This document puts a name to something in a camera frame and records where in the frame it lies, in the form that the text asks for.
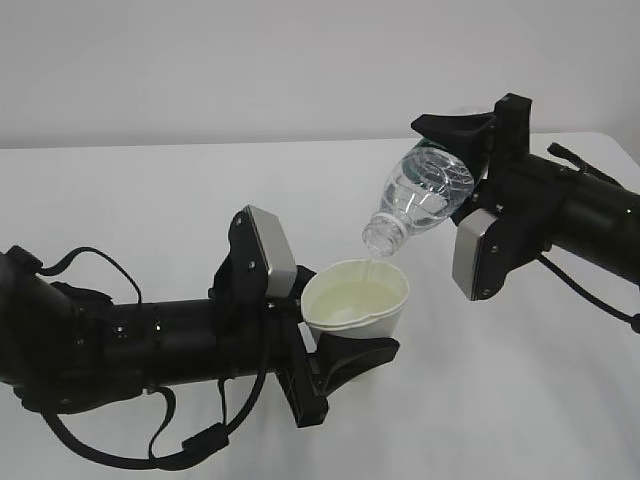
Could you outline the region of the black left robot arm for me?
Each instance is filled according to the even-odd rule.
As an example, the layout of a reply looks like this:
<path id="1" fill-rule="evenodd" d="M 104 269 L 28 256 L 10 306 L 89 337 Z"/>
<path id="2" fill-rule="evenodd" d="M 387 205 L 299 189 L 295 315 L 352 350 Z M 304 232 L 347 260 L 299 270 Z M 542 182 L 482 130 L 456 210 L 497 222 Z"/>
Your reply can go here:
<path id="1" fill-rule="evenodd" d="M 299 300 L 313 272 L 300 268 L 283 297 L 267 294 L 261 270 L 225 261 L 201 300 L 114 304 L 101 292 L 46 282 L 39 263 L 14 249 L 1 257 L 1 317 L 12 347 L 1 378 L 26 385 L 21 356 L 59 414 L 139 396 L 144 390 L 265 369 L 276 376 L 300 428 L 321 424 L 328 398 L 359 375 L 391 362 L 396 340 L 322 335 L 308 351 Z"/>

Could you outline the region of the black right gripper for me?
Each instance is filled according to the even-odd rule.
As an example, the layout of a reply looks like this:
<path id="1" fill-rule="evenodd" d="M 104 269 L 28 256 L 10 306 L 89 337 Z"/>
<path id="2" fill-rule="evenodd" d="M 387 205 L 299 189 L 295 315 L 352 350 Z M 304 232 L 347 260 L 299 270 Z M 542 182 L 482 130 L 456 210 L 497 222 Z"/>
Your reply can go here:
<path id="1" fill-rule="evenodd" d="M 529 152 L 532 100 L 515 93 L 500 98 L 491 112 L 471 115 L 422 114 L 410 124 L 425 139 L 465 163 L 476 186 L 473 210 L 483 205 L 482 189 L 518 157 Z"/>

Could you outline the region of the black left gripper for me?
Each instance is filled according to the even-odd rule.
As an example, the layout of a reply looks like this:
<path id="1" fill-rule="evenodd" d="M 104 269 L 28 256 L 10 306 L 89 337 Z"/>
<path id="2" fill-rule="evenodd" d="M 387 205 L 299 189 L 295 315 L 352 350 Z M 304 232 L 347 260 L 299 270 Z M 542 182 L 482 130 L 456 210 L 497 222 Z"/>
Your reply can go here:
<path id="1" fill-rule="evenodd" d="M 249 396 L 238 413 L 224 423 L 239 427 L 257 404 L 266 376 L 276 376 L 297 427 L 323 423 L 329 405 L 326 396 L 359 376 L 392 362 L 400 344 L 390 337 L 346 338 L 323 333 L 315 358 L 317 386 L 299 324 L 301 297 L 316 272 L 297 266 L 290 294 L 285 298 L 261 298 L 254 304 L 236 303 L 222 315 L 222 291 L 211 289 L 217 301 L 214 372 L 219 381 L 254 375 Z"/>

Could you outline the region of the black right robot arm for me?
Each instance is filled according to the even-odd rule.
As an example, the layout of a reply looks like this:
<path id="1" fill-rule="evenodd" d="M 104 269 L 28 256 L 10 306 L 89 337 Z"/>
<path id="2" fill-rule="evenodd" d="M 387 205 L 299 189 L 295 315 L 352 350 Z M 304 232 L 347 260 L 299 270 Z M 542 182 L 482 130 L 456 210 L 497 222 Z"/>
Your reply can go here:
<path id="1" fill-rule="evenodd" d="M 553 246 L 639 281 L 639 196 L 565 147 L 530 151 L 532 101 L 508 93 L 492 111 L 423 114 L 411 127 L 461 160 L 478 184 L 455 211 L 452 277 L 485 300 Z"/>

